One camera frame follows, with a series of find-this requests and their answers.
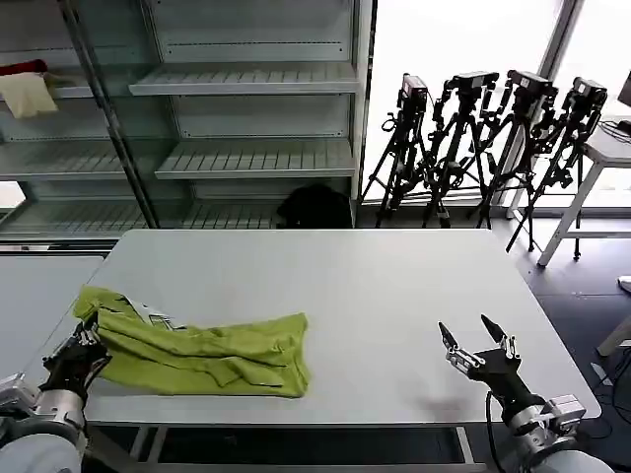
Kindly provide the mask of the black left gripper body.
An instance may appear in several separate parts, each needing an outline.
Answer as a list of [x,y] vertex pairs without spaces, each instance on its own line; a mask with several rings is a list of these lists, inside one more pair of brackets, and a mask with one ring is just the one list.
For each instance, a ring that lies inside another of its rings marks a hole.
[[108,350],[101,339],[97,345],[79,345],[72,333],[51,356],[42,359],[48,378],[40,386],[40,391],[67,390],[75,394],[87,394],[91,385],[87,383],[87,374],[92,352],[103,353]]

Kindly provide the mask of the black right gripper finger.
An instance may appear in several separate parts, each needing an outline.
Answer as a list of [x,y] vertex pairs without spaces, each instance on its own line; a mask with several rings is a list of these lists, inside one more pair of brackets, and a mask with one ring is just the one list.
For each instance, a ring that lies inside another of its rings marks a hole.
[[481,315],[481,320],[491,338],[504,352],[505,358],[508,360],[519,361],[521,356],[516,348],[516,338],[514,336],[509,336],[499,324],[492,321],[485,314]]
[[443,322],[438,322],[443,344],[447,350],[446,360],[458,371],[480,369],[486,362],[479,356],[464,350],[456,341],[454,335]]

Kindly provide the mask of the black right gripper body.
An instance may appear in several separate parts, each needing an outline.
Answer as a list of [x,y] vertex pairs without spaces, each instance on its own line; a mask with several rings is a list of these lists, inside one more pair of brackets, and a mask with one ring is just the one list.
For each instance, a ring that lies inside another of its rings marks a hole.
[[466,371],[469,379],[485,383],[502,407],[502,420],[510,422],[520,412],[531,406],[543,406],[545,401],[532,393],[518,374],[521,361],[507,359],[502,349],[476,353],[483,365]]

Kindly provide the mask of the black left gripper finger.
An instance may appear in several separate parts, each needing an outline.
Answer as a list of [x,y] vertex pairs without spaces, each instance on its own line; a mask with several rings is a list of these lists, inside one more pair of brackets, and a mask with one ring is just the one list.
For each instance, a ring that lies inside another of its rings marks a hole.
[[79,345],[97,345],[100,343],[98,327],[98,319],[96,317],[80,320],[75,327],[73,337]]
[[89,356],[87,383],[92,383],[109,364],[112,356],[108,352],[92,352]]

